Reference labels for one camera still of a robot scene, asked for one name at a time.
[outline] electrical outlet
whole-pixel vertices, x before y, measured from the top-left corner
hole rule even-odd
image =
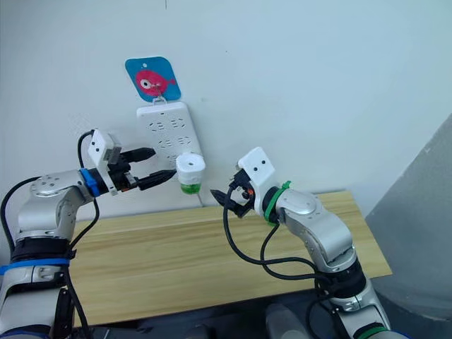
[[[141,107],[136,116],[141,132],[157,153],[161,169],[176,168],[176,158],[182,153],[202,155],[189,108],[183,102]]]

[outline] pink bird cartoon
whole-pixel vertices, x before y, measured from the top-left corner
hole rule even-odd
[[[175,79],[166,80],[160,74],[143,69],[136,74],[137,86],[147,95],[158,97],[167,90],[169,84],[176,85]]]

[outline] sticker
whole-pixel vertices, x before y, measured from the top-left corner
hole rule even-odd
[[[145,101],[152,102],[160,95],[169,101],[181,97],[171,64],[161,56],[129,59],[126,61],[126,70]]]

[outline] wooden table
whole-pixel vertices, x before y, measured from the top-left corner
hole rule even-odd
[[[349,192],[319,195],[350,228],[359,260],[369,277],[391,274],[371,231]],[[80,232],[86,222],[78,225]],[[250,215],[230,213],[240,249],[258,258],[270,227]],[[195,208],[99,221],[78,245],[73,282],[90,325],[200,309],[268,295],[309,289],[311,280],[283,281],[239,259],[229,247],[222,208]],[[266,258],[308,258],[300,239],[284,225],[268,245]],[[281,273],[310,273],[299,263],[273,266]]]

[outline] blue ring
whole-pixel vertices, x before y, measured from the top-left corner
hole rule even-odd
[[[31,267],[31,266],[45,266],[45,265],[68,265],[70,260],[67,258],[49,258],[49,259],[36,259],[36,260],[24,260],[17,263],[10,263],[9,265],[0,267],[0,275],[4,275],[6,271],[17,267]]]
[[[86,168],[80,168],[80,173],[85,180],[86,186],[92,191],[93,196],[99,196],[99,187],[97,187],[97,181],[93,178],[91,173]]]

